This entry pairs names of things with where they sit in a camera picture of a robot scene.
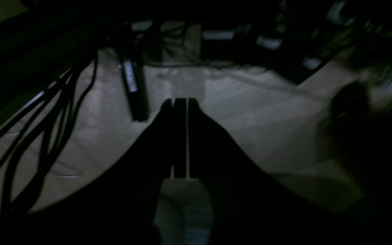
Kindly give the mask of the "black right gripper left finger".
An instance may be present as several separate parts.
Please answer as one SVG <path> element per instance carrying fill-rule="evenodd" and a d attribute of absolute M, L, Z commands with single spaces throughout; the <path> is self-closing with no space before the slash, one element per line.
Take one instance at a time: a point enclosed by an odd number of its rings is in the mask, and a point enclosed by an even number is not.
<path fill-rule="evenodd" d="M 69 197 L 33 214 L 47 169 L 28 185 L 15 210 L 0 220 L 0 245 L 157 245 L 153 224 L 159 190 L 170 173 L 173 102 L 107 171 Z"/>

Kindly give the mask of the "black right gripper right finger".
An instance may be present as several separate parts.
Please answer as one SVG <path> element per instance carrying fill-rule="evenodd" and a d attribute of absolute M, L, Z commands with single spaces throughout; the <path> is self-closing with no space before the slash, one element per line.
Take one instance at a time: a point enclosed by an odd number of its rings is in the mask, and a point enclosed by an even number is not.
<path fill-rule="evenodd" d="M 214 214 L 210 245 L 362 245 L 351 222 L 294 194 L 261 170 L 229 133 L 189 99 L 190 173 Z"/>

